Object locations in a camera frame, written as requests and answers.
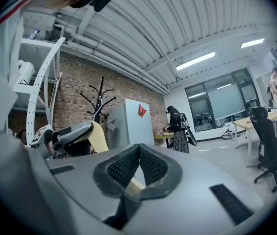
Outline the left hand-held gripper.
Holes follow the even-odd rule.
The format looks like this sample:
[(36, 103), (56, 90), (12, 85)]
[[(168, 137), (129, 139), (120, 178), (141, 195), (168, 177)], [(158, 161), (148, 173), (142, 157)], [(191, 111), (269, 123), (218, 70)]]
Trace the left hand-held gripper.
[(74, 144), (90, 134), (93, 128), (90, 121), (82, 121), (58, 131), (47, 124), (34, 135), (31, 148), (37, 149), (43, 158), (63, 158), (72, 154)]

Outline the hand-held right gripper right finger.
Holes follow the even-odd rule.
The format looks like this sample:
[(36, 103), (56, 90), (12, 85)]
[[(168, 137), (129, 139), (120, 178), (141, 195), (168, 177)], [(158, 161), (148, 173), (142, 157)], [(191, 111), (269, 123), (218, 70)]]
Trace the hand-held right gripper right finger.
[(172, 151), (158, 146), (140, 144), (139, 164), (144, 174), (146, 188), (140, 193), (141, 200), (167, 197), (181, 182), (181, 165)]

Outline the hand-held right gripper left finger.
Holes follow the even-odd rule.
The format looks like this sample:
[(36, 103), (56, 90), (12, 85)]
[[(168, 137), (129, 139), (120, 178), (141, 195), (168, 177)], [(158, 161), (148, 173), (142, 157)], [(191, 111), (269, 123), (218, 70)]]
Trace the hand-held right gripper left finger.
[(131, 194), (140, 192), (140, 182), (135, 178), (139, 167), (139, 145), (129, 145), (108, 151), (110, 158), (98, 163), (93, 171), (93, 179), (102, 194), (109, 197), (121, 197), (126, 189)]

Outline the wooden clothes hanger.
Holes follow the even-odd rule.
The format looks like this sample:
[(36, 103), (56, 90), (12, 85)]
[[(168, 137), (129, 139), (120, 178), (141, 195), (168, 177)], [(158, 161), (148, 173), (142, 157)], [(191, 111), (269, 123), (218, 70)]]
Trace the wooden clothes hanger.
[[(102, 127), (95, 121), (91, 121), (93, 130), (88, 135), (88, 141), (90, 142), (95, 153), (101, 153), (108, 151), (108, 146), (105, 140), (104, 132)], [(131, 178), (130, 183), (126, 187), (129, 193), (138, 194), (143, 190), (145, 186), (138, 182), (134, 177)]]

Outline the black coat rack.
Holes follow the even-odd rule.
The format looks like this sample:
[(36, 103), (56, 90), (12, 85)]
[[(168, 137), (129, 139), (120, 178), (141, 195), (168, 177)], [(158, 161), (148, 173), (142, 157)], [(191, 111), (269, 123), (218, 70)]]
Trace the black coat rack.
[(113, 97), (110, 100), (104, 102), (103, 101), (104, 95), (107, 92), (113, 92), (114, 89), (103, 90), (103, 86), (104, 86), (104, 76), (101, 77), (101, 84), (100, 84), (99, 89), (97, 89), (96, 87), (94, 87), (92, 85), (89, 86), (91, 89), (93, 89), (97, 92), (97, 97), (93, 98), (92, 100), (90, 100), (88, 97), (86, 97), (83, 92), (80, 92), (80, 96), (82, 96), (94, 109), (93, 112), (87, 111), (87, 113), (92, 115), (93, 121), (95, 121), (98, 124), (100, 124), (100, 122), (101, 122), (101, 116), (104, 116), (104, 118), (108, 117), (108, 114), (102, 113), (102, 109), (107, 104), (109, 104), (113, 100), (117, 99), (116, 97)]

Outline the yellow table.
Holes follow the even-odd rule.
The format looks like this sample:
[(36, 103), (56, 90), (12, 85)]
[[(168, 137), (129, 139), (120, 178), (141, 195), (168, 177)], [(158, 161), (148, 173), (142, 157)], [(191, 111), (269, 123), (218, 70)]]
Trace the yellow table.
[(173, 133), (160, 133), (159, 135), (156, 135), (153, 137), (154, 139), (154, 144), (156, 146), (163, 146), (166, 148), (170, 148), (171, 145), (171, 139), (174, 137)]

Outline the grey cabinet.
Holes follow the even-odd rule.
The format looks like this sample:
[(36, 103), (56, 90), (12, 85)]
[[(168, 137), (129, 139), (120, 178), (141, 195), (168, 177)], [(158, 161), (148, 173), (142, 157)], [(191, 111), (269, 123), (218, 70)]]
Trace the grey cabinet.
[(136, 143), (154, 144), (150, 111), (140, 118), (139, 104), (150, 109), (146, 103), (125, 99), (108, 111), (106, 127), (109, 149)]

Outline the red triangular sign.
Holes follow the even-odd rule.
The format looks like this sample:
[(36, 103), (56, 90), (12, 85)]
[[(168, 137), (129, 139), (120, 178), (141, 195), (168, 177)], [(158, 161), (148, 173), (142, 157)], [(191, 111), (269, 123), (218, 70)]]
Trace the red triangular sign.
[(143, 118), (144, 115), (149, 111), (150, 110), (148, 108), (144, 107), (142, 104), (139, 104), (138, 115), (140, 118)]

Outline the white cylindrical device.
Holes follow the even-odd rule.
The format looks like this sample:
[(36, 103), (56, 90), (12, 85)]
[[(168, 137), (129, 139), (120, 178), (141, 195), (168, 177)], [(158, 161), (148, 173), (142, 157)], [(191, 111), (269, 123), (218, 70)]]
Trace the white cylindrical device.
[(34, 65), (30, 62), (25, 62), (23, 60), (18, 61), (19, 75), (13, 87), (13, 91), (17, 93), (30, 94), (32, 86), (30, 81), (35, 73)]

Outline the white ceiling pipes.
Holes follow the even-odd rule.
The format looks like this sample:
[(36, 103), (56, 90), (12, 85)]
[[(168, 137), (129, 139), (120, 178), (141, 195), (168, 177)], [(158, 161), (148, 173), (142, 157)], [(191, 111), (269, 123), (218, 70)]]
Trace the white ceiling pipes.
[(80, 55), (85, 56), (88, 60), (121, 73), (160, 94), (168, 94), (170, 92), (167, 86), (118, 52), (103, 45), (101, 40), (95, 41), (77, 34), (77, 27), (70, 24), (69, 21), (63, 20), (59, 15), (55, 16), (55, 23), (59, 23), (63, 27), (63, 33), (70, 34), (67, 40), (67, 48), (80, 52)]

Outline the dark framed window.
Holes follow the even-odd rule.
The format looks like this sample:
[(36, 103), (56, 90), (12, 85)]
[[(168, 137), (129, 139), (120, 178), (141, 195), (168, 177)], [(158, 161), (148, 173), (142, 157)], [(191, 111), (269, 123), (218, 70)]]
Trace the dark framed window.
[(246, 68), (187, 87), (185, 92), (196, 132), (225, 127), (250, 116), (251, 108), (260, 106)]

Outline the light wooden desk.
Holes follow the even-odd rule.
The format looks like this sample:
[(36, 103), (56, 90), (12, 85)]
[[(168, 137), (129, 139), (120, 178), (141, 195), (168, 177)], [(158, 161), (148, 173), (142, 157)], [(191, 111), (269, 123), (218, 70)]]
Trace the light wooden desk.
[[(277, 112), (273, 111), (273, 112), (269, 112), (268, 113), (268, 119), (271, 120), (271, 122), (274, 124), (274, 130), (275, 132), (277, 131)], [(238, 148), (238, 130), (237, 128), (242, 128), (246, 135), (247, 135), (247, 140), (248, 140), (248, 151), (247, 151), (247, 158), (246, 158), (246, 167), (251, 166), (250, 163), (250, 158), (251, 158), (251, 154), (252, 154), (252, 135), (251, 135), (251, 131), (254, 130), (254, 126), (252, 124), (251, 118), (250, 117), (246, 117), (237, 121), (233, 122), (234, 125), (234, 132), (235, 132), (235, 137), (234, 137), (234, 141), (235, 141), (235, 148)]]

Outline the black office chair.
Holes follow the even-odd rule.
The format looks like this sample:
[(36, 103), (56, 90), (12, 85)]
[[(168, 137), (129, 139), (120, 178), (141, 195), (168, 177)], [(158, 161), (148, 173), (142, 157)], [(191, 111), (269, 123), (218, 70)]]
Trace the black office chair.
[(271, 173), (276, 184), (272, 189), (275, 193), (277, 191), (277, 136), (274, 124), (268, 119), (268, 112), (264, 107), (251, 108), (250, 120), (260, 139), (257, 168), (266, 169), (255, 178), (254, 183)]

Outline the clear plastic water bottle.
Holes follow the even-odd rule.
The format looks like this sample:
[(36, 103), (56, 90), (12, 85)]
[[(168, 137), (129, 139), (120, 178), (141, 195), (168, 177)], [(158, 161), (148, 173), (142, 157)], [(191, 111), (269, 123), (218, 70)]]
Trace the clear plastic water bottle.
[(40, 33), (40, 30), (39, 30), (39, 29), (35, 30), (34, 32), (32, 32), (32, 33), (28, 36), (28, 39), (29, 39), (29, 40), (35, 40), (39, 33)]

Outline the long ceiling light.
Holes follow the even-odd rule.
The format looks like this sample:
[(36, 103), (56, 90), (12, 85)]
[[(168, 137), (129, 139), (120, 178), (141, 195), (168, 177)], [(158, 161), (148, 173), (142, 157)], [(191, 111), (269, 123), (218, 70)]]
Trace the long ceiling light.
[(177, 70), (177, 71), (180, 71), (180, 70), (182, 70), (182, 69), (184, 69), (184, 68), (187, 68), (187, 67), (189, 67), (189, 66), (192, 66), (192, 65), (194, 65), (194, 64), (197, 64), (197, 63), (199, 63), (199, 62), (202, 62), (202, 61), (205, 61), (205, 60), (207, 60), (207, 59), (213, 58), (214, 56), (215, 56), (215, 52), (214, 52), (214, 51), (213, 51), (213, 52), (210, 52), (210, 53), (208, 53), (208, 54), (205, 54), (205, 55), (203, 55), (203, 56), (200, 56), (200, 57), (198, 57), (198, 58), (195, 58), (195, 59), (190, 60), (190, 61), (188, 61), (188, 62), (186, 62), (186, 63), (183, 63), (183, 64), (180, 64), (180, 65), (176, 66), (176, 70)]
[(244, 42), (241, 44), (241, 48), (247, 48), (247, 47), (255, 46), (258, 44), (262, 44), (264, 41), (265, 41), (265, 39), (262, 38), (262, 39), (256, 39), (256, 40), (249, 41), (249, 42)]

